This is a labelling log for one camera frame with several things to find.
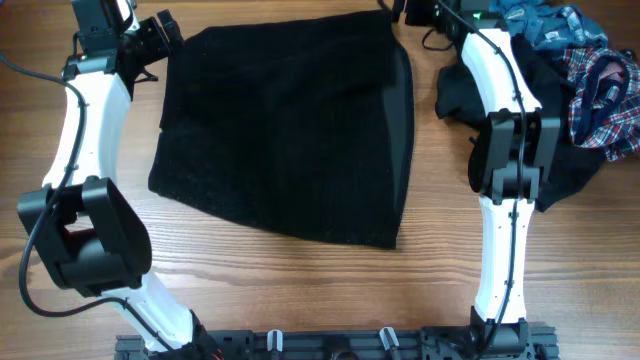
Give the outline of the black knit sweater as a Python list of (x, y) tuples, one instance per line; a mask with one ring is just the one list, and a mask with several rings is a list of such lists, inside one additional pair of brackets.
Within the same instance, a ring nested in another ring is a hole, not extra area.
[(149, 189), (307, 240), (392, 249), (414, 144), (388, 11), (209, 27), (167, 67)]

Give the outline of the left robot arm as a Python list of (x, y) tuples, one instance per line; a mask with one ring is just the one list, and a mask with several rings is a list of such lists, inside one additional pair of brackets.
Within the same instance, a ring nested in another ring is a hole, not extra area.
[(18, 203), (28, 233), (21, 298), (47, 315), (28, 289), (29, 261), (38, 256), (57, 287), (84, 298), (85, 310), (113, 306), (136, 330), (139, 357), (219, 359), (216, 340), (152, 271), (149, 234), (115, 183), (134, 88), (151, 79), (150, 64), (182, 48), (180, 28), (168, 11), (139, 20), (132, 1), (75, 0), (72, 8), (78, 29), (56, 78), (67, 96), (57, 154), (41, 188)]

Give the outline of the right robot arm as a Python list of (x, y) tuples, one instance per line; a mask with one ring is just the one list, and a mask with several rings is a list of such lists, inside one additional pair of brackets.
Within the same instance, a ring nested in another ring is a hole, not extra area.
[(487, 1), (429, 1), (427, 25), (446, 35), (479, 92), (485, 123), (468, 163), (483, 220), (479, 288), (466, 326), (424, 327), (421, 358), (557, 359), (553, 327), (527, 321), (526, 241), (547, 180), (560, 120), (544, 114), (512, 53), (503, 17)]

